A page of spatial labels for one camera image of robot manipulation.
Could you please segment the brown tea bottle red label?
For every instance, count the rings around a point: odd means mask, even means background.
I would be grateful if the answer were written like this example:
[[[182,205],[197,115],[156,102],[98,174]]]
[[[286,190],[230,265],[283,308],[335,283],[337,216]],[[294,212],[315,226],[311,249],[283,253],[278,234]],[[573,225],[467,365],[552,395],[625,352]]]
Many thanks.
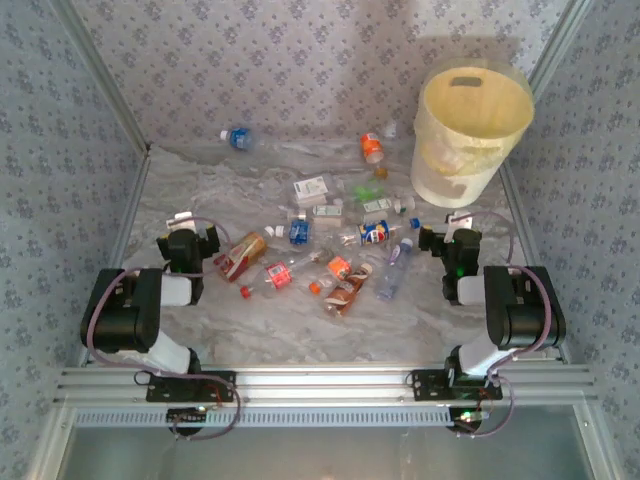
[[[238,280],[265,255],[268,241],[264,234],[250,232],[236,242],[227,253],[217,255],[214,266],[229,283]]]

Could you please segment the clear purple bottle blue cap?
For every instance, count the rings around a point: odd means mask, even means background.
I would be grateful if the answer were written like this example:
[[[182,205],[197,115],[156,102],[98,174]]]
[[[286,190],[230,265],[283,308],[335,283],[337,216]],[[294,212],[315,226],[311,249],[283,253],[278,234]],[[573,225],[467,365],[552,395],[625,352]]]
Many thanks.
[[[412,251],[413,241],[408,237],[402,238],[393,247],[376,285],[375,294],[378,299],[383,301],[394,299],[409,269]]]

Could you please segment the pepsi label plastic bottle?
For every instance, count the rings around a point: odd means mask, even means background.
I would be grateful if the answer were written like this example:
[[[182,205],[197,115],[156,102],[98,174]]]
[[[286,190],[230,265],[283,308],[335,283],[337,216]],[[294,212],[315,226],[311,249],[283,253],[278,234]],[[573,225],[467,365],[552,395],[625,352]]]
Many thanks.
[[[382,244],[393,237],[408,234],[421,227],[418,218],[403,221],[377,220],[350,226],[337,234],[337,241],[344,246],[369,246]]]

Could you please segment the clear bottle green white label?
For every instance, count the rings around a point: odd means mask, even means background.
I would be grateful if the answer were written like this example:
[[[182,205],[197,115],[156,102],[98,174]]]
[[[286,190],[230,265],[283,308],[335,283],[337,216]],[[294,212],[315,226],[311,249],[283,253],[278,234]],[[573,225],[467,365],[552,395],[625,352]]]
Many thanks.
[[[393,211],[396,214],[403,214],[415,209],[415,199],[413,196],[404,197],[383,197],[370,200],[362,204],[365,213],[376,213],[383,211]]]

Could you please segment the red label bottle red cap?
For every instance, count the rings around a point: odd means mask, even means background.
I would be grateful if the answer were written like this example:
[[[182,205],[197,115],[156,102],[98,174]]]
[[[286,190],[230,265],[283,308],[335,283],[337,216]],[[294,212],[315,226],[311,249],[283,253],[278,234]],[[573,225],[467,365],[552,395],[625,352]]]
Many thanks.
[[[240,287],[241,296],[245,300],[273,297],[292,283],[303,263],[301,259],[289,259],[262,268],[248,284]]]

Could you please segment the brown coffee drink bottle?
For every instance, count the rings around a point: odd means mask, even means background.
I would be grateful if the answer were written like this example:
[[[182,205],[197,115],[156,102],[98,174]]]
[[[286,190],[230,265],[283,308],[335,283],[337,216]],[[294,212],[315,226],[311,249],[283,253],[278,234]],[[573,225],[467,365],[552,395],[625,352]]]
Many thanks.
[[[325,310],[332,316],[344,316],[372,272],[373,267],[369,263],[363,263],[349,273],[324,299]]]

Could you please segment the white carton box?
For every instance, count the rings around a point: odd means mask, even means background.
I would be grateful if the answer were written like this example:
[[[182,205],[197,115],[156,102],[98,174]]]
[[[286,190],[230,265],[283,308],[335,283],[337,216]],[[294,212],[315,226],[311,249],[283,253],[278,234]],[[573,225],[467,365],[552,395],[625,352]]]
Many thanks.
[[[327,196],[334,190],[334,181],[328,175],[319,175],[293,183],[293,198],[296,202]]]

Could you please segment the black controller board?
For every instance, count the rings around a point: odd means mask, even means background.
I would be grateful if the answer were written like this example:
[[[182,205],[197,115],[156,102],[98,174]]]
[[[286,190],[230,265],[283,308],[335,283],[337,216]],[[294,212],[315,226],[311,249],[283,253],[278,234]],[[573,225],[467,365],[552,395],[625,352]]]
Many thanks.
[[[477,408],[451,408],[452,424],[448,429],[460,435],[474,435],[482,422],[490,417],[487,411]]]
[[[170,408],[165,420],[175,436],[189,438],[202,430],[206,417],[206,411],[201,408]]]

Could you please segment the black left controller board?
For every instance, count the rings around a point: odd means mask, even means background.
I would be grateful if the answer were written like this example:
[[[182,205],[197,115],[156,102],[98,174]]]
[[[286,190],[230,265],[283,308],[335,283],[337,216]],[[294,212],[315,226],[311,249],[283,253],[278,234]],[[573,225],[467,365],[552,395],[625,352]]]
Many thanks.
[[[170,408],[165,420],[175,436],[189,438],[202,430],[206,417],[206,411],[201,408]]]

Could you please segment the aluminium left side rail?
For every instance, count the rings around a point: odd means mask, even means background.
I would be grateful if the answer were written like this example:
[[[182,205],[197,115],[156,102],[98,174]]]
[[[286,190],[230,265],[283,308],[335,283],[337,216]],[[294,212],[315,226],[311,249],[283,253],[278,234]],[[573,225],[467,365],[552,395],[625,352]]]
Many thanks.
[[[125,258],[126,248],[132,231],[140,198],[144,189],[149,165],[149,151],[146,151],[142,156],[141,162],[136,170],[132,188],[128,195],[127,202],[125,204],[125,210],[121,218],[118,234],[116,236],[114,246],[111,250],[108,261],[108,266],[111,268],[120,267]]]

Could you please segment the aluminium right side rail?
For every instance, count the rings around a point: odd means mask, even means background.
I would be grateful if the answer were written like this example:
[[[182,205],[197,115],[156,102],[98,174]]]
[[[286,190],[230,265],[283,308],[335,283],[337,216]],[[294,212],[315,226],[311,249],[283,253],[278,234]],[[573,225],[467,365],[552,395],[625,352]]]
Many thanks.
[[[535,244],[533,233],[531,231],[524,204],[522,203],[517,182],[511,167],[505,161],[499,169],[500,178],[504,187],[505,195],[508,200],[509,207],[515,229],[517,230],[521,249],[524,255],[524,262],[527,266],[540,266],[541,259],[538,248]]]

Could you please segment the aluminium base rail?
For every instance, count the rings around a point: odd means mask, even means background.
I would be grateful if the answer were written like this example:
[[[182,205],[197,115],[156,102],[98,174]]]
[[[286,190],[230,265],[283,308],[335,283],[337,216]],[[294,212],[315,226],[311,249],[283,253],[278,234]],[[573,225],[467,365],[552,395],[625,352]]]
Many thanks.
[[[237,373],[236,388],[249,407],[409,406],[414,403],[411,364],[227,365]],[[550,360],[524,360],[506,365],[516,404],[571,405],[598,399],[589,367]],[[131,370],[67,368],[62,371],[53,402],[68,406],[141,406],[146,389]]]

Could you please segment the aluminium left corner post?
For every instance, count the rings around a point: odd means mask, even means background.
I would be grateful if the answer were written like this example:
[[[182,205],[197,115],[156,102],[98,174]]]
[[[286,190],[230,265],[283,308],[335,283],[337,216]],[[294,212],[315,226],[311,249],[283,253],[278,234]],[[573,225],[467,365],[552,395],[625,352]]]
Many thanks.
[[[144,135],[73,2],[71,0],[47,1],[84,62],[107,105],[112,110],[124,134],[134,149],[142,156],[145,156],[148,148]]]

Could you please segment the aluminium corner post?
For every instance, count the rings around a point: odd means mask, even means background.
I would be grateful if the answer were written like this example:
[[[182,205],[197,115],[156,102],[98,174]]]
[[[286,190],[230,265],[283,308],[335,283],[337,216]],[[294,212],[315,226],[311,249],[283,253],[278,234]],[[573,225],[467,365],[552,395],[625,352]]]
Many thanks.
[[[568,0],[529,78],[533,97],[542,96],[595,0]]]
[[[142,156],[145,156],[148,148],[144,135],[73,2],[71,0],[47,1],[84,62],[107,105],[112,110],[124,134],[134,149]]]

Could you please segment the aluminium right corner post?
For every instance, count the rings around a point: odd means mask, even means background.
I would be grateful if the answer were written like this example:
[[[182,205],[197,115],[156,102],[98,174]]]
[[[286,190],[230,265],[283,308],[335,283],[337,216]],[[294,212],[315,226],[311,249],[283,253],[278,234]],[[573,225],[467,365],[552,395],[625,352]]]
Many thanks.
[[[542,96],[595,0],[568,0],[529,78],[533,97]]]

